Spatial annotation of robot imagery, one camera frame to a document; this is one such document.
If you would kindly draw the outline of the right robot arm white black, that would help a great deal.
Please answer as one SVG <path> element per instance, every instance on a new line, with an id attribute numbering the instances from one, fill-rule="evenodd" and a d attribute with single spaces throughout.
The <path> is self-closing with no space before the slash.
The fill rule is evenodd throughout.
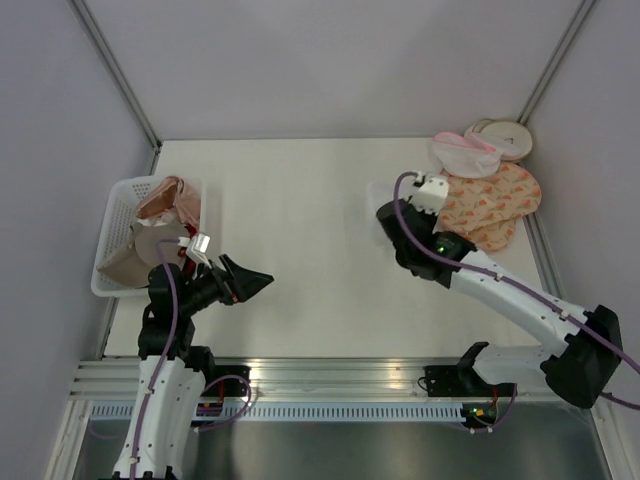
<path id="1" fill-rule="evenodd" d="M 538 341 L 535 347 L 474 343 L 455 366 L 463 392 L 547 387 L 575 407 L 595 404 L 621 363 L 619 320 L 611 309 L 587 310 L 510 278 L 470 241 L 436 231 L 435 216 L 404 200 L 379 207 L 376 218 L 401 267 L 481 302 Z"/>

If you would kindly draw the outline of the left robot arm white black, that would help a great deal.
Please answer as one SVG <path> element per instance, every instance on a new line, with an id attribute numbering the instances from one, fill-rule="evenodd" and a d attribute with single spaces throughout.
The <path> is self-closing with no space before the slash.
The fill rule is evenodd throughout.
<path id="1" fill-rule="evenodd" d="M 272 275 L 239 266 L 227 255 L 192 276 L 167 261 L 148 276 L 149 303 L 138 336 L 137 394 L 114 479 L 181 479 L 193 418 L 202 397 L 225 385 L 251 401 L 248 372 L 225 372 L 207 346 L 193 343 L 195 314 L 214 303 L 244 303 L 272 284 Z"/>

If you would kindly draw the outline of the white mesh laundry bag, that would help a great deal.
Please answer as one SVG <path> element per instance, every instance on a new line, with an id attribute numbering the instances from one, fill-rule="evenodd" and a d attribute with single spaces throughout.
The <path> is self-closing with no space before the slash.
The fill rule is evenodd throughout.
<path id="1" fill-rule="evenodd" d="M 366 188 L 367 225 L 373 244 L 379 249 L 391 251 L 393 241 L 401 234 L 393 206 L 391 183 L 371 182 Z"/>

